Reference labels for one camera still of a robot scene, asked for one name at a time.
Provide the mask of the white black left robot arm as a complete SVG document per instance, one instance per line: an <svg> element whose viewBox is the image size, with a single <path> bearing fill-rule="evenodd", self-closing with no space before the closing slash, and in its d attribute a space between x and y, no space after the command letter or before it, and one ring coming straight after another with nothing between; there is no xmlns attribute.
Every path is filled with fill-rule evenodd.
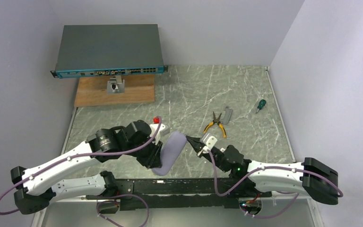
<svg viewBox="0 0 363 227"><path fill-rule="evenodd" d="M161 136L169 128L154 119L153 124L143 120L127 126L99 129L79 145L55 159L33 168L21 166L11 170L16 186L14 201L22 214L33 214L51 203L77 196L109 198L120 194L119 186L110 171L94 176L68 179L74 172L119 159L122 155L135 157L145 168L161 167Z"/></svg>

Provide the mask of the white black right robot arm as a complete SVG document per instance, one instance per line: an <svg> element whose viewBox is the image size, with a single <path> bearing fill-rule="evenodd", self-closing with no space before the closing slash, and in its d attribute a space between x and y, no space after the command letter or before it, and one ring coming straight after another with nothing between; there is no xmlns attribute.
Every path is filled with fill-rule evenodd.
<svg viewBox="0 0 363 227"><path fill-rule="evenodd" d="M231 186L222 192L214 174L215 192L219 196L255 197L268 192L298 193L327 205L337 205L343 192L338 187L338 173L312 157L303 162L274 164L246 159L233 145L217 148L212 135L202 138L187 136L198 157L203 157L214 171L229 174Z"/></svg>

